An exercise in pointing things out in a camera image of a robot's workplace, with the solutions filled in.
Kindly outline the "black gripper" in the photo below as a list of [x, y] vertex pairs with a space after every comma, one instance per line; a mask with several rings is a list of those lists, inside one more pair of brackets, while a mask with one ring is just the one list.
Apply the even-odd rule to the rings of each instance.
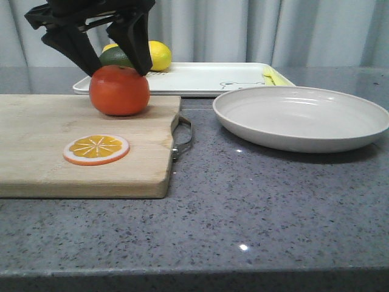
[[88, 76], [92, 76], [102, 64], [84, 32], [112, 22], [106, 29], [108, 37], [119, 45], [138, 74], [145, 76], [152, 67], [148, 12], [155, 3], [47, 1], [30, 9], [25, 18], [35, 30], [41, 26], [50, 28], [41, 38], [42, 42], [70, 59]]

